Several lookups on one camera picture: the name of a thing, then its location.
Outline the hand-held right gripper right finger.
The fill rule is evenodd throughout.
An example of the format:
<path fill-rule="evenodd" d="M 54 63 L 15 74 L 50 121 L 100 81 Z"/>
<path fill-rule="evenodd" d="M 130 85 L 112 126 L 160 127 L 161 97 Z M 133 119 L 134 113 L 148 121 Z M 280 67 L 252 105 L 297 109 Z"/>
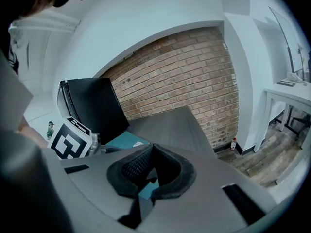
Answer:
<path fill-rule="evenodd" d="M 196 179 L 196 170 L 189 160 L 159 144 L 153 145 L 151 160 L 159 183 L 159 188 L 152 191 L 153 201 L 180 197 Z"/>

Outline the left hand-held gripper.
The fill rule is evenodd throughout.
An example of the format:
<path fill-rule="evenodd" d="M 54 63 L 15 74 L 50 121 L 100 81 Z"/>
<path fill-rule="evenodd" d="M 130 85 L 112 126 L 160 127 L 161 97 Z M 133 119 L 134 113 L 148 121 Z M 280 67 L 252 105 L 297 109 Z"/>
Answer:
<path fill-rule="evenodd" d="M 77 121 L 73 117 L 63 118 L 62 124 L 55 130 L 48 148 L 54 150 L 59 159 L 74 159 L 92 156 L 100 151 L 98 133 Z"/>

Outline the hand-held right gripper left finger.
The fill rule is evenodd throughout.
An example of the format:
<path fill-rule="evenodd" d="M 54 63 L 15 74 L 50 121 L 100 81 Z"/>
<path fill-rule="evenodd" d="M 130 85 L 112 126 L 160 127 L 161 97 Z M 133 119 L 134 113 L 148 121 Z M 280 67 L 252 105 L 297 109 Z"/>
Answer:
<path fill-rule="evenodd" d="M 152 160 L 154 144 L 149 144 L 111 164 L 107 169 L 107 180 L 116 193 L 127 198 L 135 198 L 149 183 L 156 181 Z"/>

